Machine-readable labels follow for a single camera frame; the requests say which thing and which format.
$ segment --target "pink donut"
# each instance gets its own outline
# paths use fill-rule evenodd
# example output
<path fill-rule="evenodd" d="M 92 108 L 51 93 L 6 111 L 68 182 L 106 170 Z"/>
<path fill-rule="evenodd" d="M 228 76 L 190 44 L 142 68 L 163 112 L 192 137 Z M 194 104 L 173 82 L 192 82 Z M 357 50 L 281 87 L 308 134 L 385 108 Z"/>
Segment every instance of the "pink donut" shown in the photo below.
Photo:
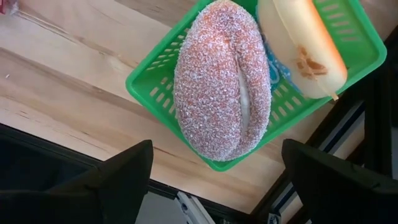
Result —
<path fill-rule="evenodd" d="M 229 161 L 257 146 L 271 86 L 258 26 L 241 6 L 219 0 L 198 15 L 180 49 L 174 102 L 183 135 L 204 157 Z"/>

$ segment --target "wood grain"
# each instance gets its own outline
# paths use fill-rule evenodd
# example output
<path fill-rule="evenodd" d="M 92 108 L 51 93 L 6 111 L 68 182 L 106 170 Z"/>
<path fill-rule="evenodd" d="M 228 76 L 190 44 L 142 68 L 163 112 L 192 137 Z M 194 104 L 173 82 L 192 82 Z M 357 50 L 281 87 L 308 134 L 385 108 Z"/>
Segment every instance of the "wood grain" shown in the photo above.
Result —
<path fill-rule="evenodd" d="M 124 87 L 193 2 L 21 0 L 20 13 L 0 16 L 0 122 L 102 160 L 152 139 L 151 178 L 251 212 L 284 169 L 283 139 L 306 141 L 332 105 L 212 171 Z"/>

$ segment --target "basket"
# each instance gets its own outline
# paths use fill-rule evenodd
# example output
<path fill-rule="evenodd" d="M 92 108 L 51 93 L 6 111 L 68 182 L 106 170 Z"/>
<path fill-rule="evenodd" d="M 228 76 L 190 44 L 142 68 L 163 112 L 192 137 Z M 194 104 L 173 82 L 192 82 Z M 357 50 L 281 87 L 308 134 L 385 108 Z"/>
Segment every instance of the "basket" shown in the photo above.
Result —
<path fill-rule="evenodd" d="M 129 93 L 163 122 L 188 146 L 178 125 L 173 103 L 174 68 L 179 49 L 198 13 L 213 0 L 199 0 L 182 20 L 160 41 L 126 80 Z M 358 0 L 313 0 L 345 65 L 348 78 L 341 93 L 380 66 L 387 50 Z M 235 0 L 253 16 L 257 0 Z M 324 105 L 330 98 L 313 100 L 297 93 L 285 80 L 272 94 L 272 111 L 267 132 L 253 153 L 286 129 Z M 249 154 L 218 162 L 198 154 L 212 169 L 226 171 Z"/>

